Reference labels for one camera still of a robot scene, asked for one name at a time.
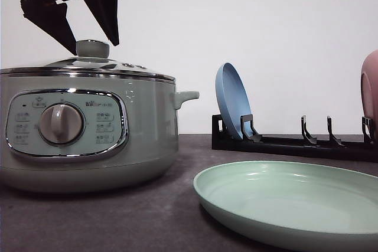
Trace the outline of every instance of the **chrome trim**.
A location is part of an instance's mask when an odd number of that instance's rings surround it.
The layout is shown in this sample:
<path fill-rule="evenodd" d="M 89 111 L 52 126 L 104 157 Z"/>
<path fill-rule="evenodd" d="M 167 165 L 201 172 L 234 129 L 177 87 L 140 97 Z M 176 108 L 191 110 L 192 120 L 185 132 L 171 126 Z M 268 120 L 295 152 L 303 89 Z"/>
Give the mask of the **chrome trim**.
<path fill-rule="evenodd" d="M 126 75 L 126 74 L 108 74 L 105 72 L 102 73 L 78 73 L 78 72 L 30 72 L 30 73 L 1 73 L 1 76 L 4 77 L 84 77 L 84 78 L 113 78 L 113 79 L 130 79 L 130 80 L 142 80 L 142 81 L 154 81 L 154 82 L 161 82 L 167 84 L 175 84 L 175 78 L 173 80 L 170 79 L 162 79 L 158 77 L 143 77 L 143 76 L 133 76 L 133 75 Z"/>
<path fill-rule="evenodd" d="M 0 74 L 19 74 L 19 73 L 34 73 L 34 74 L 43 74 L 43 73 L 85 73 L 85 74 L 111 74 L 116 76 L 132 76 L 132 77 L 143 77 L 143 78 L 158 78 L 163 80 L 175 81 L 174 77 L 163 75 L 159 73 L 149 73 L 142 71 L 131 71 L 131 70 L 118 70 L 118 69 L 101 69 L 101 68 L 81 68 L 81 67 L 15 67 L 15 68 L 6 68 L 1 69 Z"/>
<path fill-rule="evenodd" d="M 100 91 L 100 90 L 84 90 L 84 89 L 76 89 L 72 91 L 72 89 L 40 89 L 40 90 L 32 90 L 32 91 L 23 91 L 16 96 L 14 96 L 11 100 L 10 105 L 12 104 L 13 100 L 19 96 L 25 94 L 41 94 L 41 93 L 77 93 L 77 94 L 94 94 L 98 96 L 106 96 L 112 97 L 118 104 L 118 108 L 120 110 L 120 121 L 121 121 L 121 136 L 119 140 L 111 147 L 102 150 L 100 152 L 94 153 L 81 153 L 77 155 L 59 155 L 59 156 L 51 156 L 51 155 L 35 155 L 30 153 L 21 152 L 20 150 L 16 150 L 9 142 L 7 137 L 8 133 L 8 120 L 9 120 L 9 110 L 8 116 L 6 118 L 6 126 L 5 126 L 5 139 L 7 145 L 11 148 L 13 152 L 15 152 L 18 156 L 29 160 L 31 162 L 52 162 L 52 163 L 66 163 L 66 162 L 88 162 L 88 161 L 96 161 L 99 159 L 107 158 L 108 156 L 114 156 L 118 152 L 120 152 L 123 147 L 127 144 L 129 140 L 129 124 L 128 124 L 128 115 L 126 111 L 126 106 L 117 94 L 109 92 L 109 91 Z"/>

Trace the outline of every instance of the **blue plate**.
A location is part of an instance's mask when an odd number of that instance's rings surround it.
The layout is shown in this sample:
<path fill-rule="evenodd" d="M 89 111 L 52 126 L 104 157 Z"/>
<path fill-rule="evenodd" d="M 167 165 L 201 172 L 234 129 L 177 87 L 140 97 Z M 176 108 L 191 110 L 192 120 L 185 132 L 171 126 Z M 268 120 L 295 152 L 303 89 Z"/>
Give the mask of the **blue plate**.
<path fill-rule="evenodd" d="M 251 114 L 246 90 L 236 69 L 230 63 L 223 64 L 215 80 L 218 107 L 229 133 L 234 139 L 243 140 L 240 117 Z M 250 124 L 245 124 L 248 135 L 253 131 Z"/>

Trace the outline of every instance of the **button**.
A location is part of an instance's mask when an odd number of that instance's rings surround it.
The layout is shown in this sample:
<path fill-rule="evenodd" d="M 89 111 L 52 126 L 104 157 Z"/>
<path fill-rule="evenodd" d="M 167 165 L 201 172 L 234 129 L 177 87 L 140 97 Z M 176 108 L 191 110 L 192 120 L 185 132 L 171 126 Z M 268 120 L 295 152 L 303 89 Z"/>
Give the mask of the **button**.
<path fill-rule="evenodd" d="M 113 121 L 114 115 L 109 112 L 99 112 L 97 113 L 97 121 Z"/>
<path fill-rule="evenodd" d="M 16 124 L 14 127 L 14 133 L 30 133 L 29 124 Z"/>
<path fill-rule="evenodd" d="M 96 126 L 96 132 L 113 132 L 114 127 L 111 122 L 109 123 L 99 123 Z"/>
<path fill-rule="evenodd" d="M 96 144 L 109 144 L 113 142 L 113 135 L 97 135 Z"/>
<path fill-rule="evenodd" d="M 29 144 L 28 138 L 28 135 L 16 135 L 16 137 L 14 137 L 14 143 L 19 145 L 27 145 Z"/>
<path fill-rule="evenodd" d="M 46 102 L 44 102 L 43 100 L 44 99 L 41 96 L 36 97 L 32 104 L 33 107 L 36 107 L 36 108 L 46 107 Z"/>
<path fill-rule="evenodd" d="M 43 108 L 43 107 L 46 107 L 46 103 L 43 103 L 43 102 L 33 102 L 33 107 L 35 107 L 35 108 Z"/>
<path fill-rule="evenodd" d="M 129 63 L 122 63 L 122 65 L 125 66 L 125 67 L 134 68 L 134 65 L 129 64 Z"/>
<path fill-rule="evenodd" d="M 30 121 L 30 114 L 28 112 L 20 112 L 16 114 L 16 121 Z"/>

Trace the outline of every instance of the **green plate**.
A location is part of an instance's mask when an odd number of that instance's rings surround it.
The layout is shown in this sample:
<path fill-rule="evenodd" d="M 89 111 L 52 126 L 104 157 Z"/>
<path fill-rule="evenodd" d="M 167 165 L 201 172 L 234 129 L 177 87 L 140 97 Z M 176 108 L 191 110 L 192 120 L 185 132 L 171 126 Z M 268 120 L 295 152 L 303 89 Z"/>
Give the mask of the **green plate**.
<path fill-rule="evenodd" d="M 378 251 L 378 178 L 296 162 L 205 169 L 194 189 L 206 211 L 254 240 L 296 251 Z"/>

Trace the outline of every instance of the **dark countertop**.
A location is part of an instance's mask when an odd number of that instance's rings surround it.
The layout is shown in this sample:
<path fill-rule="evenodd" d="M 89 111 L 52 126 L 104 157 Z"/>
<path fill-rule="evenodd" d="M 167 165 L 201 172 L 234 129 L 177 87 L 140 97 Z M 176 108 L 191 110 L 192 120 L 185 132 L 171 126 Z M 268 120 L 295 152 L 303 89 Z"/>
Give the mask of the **dark countertop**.
<path fill-rule="evenodd" d="M 211 150 L 210 135 L 180 135 L 169 171 L 133 188 L 51 196 L 0 185 L 0 251 L 284 251 L 219 224 L 193 190 L 201 170 L 251 160 L 318 163 L 378 176 L 378 163 Z"/>

